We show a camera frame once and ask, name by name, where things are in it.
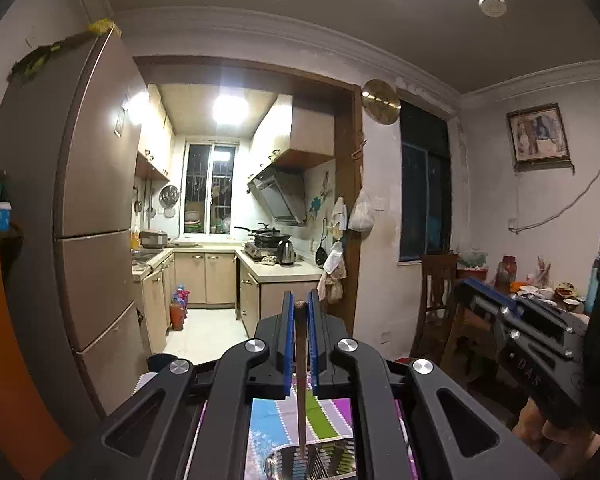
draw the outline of white floor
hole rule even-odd
[[[244,325],[232,308],[190,308],[184,328],[169,330],[164,352],[193,364],[219,359],[228,348],[248,339]]]

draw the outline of cable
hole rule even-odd
[[[556,218],[558,218],[558,216],[562,215],[562,213],[564,213],[565,211],[571,209],[574,205],[576,205],[576,202],[578,200],[580,200],[583,196],[586,195],[587,191],[589,191],[589,189],[591,188],[591,186],[593,186],[593,183],[598,179],[599,176],[600,176],[600,168],[599,168],[598,172],[595,174],[595,176],[593,177],[593,179],[591,179],[591,182],[589,182],[589,184],[587,184],[587,187],[575,198],[575,200],[573,202],[571,202],[569,205],[563,207],[555,215],[549,216],[549,218],[542,220],[541,222],[536,222],[535,224],[529,224],[529,225],[525,225],[523,227],[509,227],[509,231],[511,231],[512,233],[518,234],[521,231],[526,231],[528,229],[534,229],[536,227],[540,227],[541,225],[546,224],[547,222],[550,222],[551,220],[555,220]]]

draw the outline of ceiling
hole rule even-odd
[[[221,88],[212,85],[158,85],[167,115],[177,135],[238,137],[250,139],[277,94],[249,89],[226,89],[223,93],[244,97],[249,104],[247,118],[238,126],[217,124],[212,109]]]
[[[375,44],[460,92],[563,64],[600,59],[600,26],[581,0],[110,0],[114,11],[161,6],[259,10]]]

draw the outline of countertop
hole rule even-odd
[[[249,268],[251,275],[259,283],[285,283],[285,282],[317,282],[322,275],[322,270],[304,260],[298,260],[292,266],[267,266],[260,264],[243,250],[241,244],[201,244],[201,247],[166,247],[156,254],[146,264],[133,266],[135,282],[141,282],[154,272],[160,264],[173,253],[235,253],[240,261]]]

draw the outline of upper cabinet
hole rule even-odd
[[[142,122],[136,174],[169,179],[173,153],[173,127],[162,104],[158,87],[148,86],[149,110]]]
[[[253,134],[248,176],[270,164],[306,170],[334,156],[334,118],[328,105],[280,94]]]

